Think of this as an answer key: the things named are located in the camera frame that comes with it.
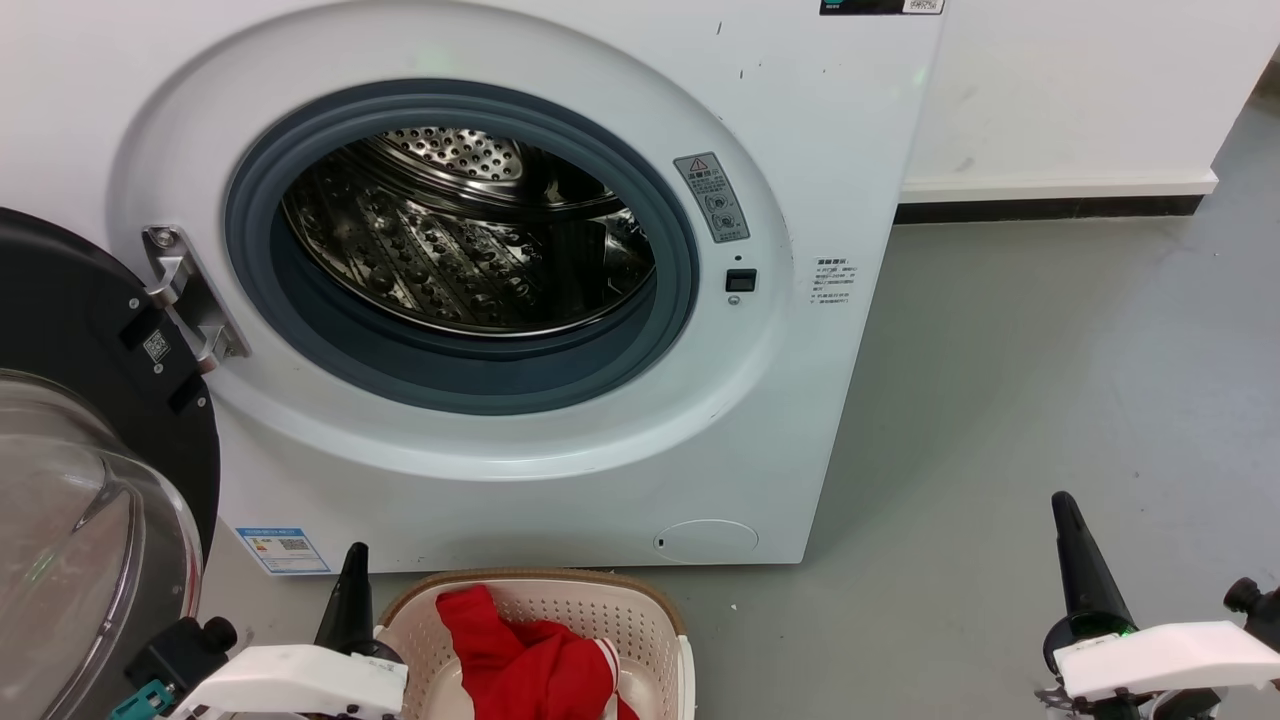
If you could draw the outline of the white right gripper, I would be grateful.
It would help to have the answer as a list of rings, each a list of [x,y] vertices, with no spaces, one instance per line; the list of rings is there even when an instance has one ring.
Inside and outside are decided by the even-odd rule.
[[[1219,720],[1229,689],[1280,684],[1280,612],[1139,630],[1075,498],[1051,505],[1066,616],[1044,641],[1047,720]]]

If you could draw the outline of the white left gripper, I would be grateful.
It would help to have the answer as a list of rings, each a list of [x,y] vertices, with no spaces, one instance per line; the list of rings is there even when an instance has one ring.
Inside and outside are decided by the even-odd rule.
[[[352,653],[369,647],[372,628],[369,547],[352,543],[319,624],[316,646],[248,647],[188,691],[170,717],[401,720],[408,667]]]

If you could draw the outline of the red garment with grey patch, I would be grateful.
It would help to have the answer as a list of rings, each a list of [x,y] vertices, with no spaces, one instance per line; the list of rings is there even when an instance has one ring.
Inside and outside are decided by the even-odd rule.
[[[475,720],[639,720],[607,639],[548,620],[509,623],[485,585],[439,596]]]

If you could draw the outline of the cream perforated laundry basket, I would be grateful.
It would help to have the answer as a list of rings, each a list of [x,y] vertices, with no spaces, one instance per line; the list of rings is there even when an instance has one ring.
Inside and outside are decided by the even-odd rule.
[[[485,585],[508,621],[566,625],[620,653],[620,693],[637,720],[696,720],[696,673],[676,606],[636,578],[570,568],[490,568],[425,577],[393,601],[375,637],[407,664],[404,720],[474,720],[438,596]]]

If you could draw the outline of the stainless steel washing machine drum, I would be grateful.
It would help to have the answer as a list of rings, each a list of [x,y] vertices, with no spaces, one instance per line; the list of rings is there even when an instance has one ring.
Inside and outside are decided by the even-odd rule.
[[[347,143],[303,170],[280,210],[335,284],[448,334],[576,331],[628,306],[657,268],[607,184],[479,129],[411,126]]]

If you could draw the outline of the black washer door with glass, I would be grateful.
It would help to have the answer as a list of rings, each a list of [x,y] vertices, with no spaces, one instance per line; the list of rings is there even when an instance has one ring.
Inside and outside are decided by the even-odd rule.
[[[161,364],[141,347],[156,329]],[[0,720],[108,720],[143,644],[197,621],[219,454],[202,373],[143,283],[0,209]]]

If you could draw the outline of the blue energy label sticker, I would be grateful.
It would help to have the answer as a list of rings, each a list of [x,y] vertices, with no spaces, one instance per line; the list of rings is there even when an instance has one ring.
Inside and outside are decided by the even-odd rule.
[[[325,575],[332,570],[300,528],[236,528],[244,547],[273,575]]]

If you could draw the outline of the grey rubber door gasket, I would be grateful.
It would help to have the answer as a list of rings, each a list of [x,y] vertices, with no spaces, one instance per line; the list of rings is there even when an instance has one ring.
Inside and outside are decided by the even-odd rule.
[[[326,154],[411,126],[524,141],[590,173],[644,228],[655,259],[650,284],[605,319],[534,337],[431,331],[348,293],[301,249],[282,215],[282,197]],[[689,215],[639,151],[547,100],[457,79],[376,82],[292,111],[243,156],[228,190],[224,232],[242,290],[296,352],[369,393],[443,413],[548,413],[617,389],[669,351],[699,290],[699,247]]]

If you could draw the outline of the white front-load washing machine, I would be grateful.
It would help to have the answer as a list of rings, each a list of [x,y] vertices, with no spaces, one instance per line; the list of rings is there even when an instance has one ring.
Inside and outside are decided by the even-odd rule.
[[[940,15],[820,0],[0,0],[0,209],[109,252],[147,292],[179,225],[252,356],[202,373],[218,519],[300,528],[334,573],[675,565],[724,519],[746,564],[803,560],[899,205]],[[329,94],[394,79],[512,88],[598,123],[677,193],[696,304],[603,396],[477,416],[369,393],[296,352],[236,277],[243,156]],[[716,243],[673,160],[718,156],[750,238]],[[758,270],[727,293],[731,268]]]

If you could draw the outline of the metal door hinge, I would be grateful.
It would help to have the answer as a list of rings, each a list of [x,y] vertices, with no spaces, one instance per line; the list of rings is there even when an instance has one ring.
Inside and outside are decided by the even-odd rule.
[[[206,277],[188,234],[179,225],[160,224],[143,227],[141,237],[156,275],[147,295],[174,320],[200,372],[209,374],[227,360],[251,357],[248,342]]]

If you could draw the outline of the black baseboard strip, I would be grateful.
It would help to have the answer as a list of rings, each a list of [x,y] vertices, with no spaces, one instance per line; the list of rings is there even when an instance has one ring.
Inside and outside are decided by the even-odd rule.
[[[1088,199],[1018,199],[956,202],[902,202],[895,225],[998,222],[1056,222],[1112,218],[1192,217],[1203,193]]]

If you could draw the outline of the round white filter cover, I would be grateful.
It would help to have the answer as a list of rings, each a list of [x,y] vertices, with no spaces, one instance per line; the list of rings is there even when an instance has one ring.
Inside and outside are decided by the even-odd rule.
[[[724,519],[696,519],[666,528],[653,547],[663,559],[687,565],[746,564],[759,544],[748,525]]]

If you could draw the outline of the grey warning sticker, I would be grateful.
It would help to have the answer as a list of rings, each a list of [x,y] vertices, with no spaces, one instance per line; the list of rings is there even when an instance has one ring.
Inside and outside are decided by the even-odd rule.
[[[716,243],[750,238],[742,206],[717,155],[701,152],[676,158],[673,165],[692,193]]]

